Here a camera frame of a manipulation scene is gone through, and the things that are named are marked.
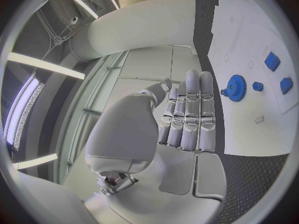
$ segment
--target blue object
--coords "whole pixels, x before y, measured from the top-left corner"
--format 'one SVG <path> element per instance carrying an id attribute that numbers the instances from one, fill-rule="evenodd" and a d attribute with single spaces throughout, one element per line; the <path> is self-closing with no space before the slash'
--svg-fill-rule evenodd
<path id="1" fill-rule="evenodd" d="M 227 89 L 221 90 L 220 92 L 223 96 L 228 97 Z"/>
<path id="2" fill-rule="evenodd" d="M 233 75 L 227 84 L 228 98 L 231 101 L 240 101 L 246 94 L 246 81 L 243 76 Z"/>
<path id="3" fill-rule="evenodd" d="M 264 90 L 264 84 L 260 83 L 260 82 L 255 82 L 255 83 L 252 84 L 252 88 L 255 91 L 263 91 Z"/>
<path id="4" fill-rule="evenodd" d="M 293 87 L 293 81 L 291 78 L 283 78 L 281 81 L 282 93 L 286 94 Z"/>
<path id="5" fill-rule="evenodd" d="M 271 71 L 275 71 L 276 68 L 278 67 L 279 63 L 280 63 L 279 58 L 273 52 L 270 52 L 270 54 L 268 55 L 268 57 L 265 60 L 266 66 Z"/>

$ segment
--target air vent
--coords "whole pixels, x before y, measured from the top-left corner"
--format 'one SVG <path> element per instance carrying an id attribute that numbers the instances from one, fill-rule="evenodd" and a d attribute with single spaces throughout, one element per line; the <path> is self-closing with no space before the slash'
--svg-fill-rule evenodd
<path id="1" fill-rule="evenodd" d="M 104 9 L 104 6 L 103 6 L 103 3 L 101 0 L 90 0 L 90 3 L 92 4 L 92 6 L 96 12 L 99 12 Z"/>

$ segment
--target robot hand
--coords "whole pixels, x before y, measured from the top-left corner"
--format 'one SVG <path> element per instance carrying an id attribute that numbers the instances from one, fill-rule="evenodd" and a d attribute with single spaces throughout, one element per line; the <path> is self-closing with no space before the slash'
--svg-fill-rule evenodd
<path id="1" fill-rule="evenodd" d="M 152 162 L 158 126 L 152 111 L 172 87 L 165 79 L 128 95 L 107 110 L 93 128 L 86 145 L 85 161 L 99 175 L 98 184 L 106 195 L 132 186 L 130 175 L 146 169 Z"/>

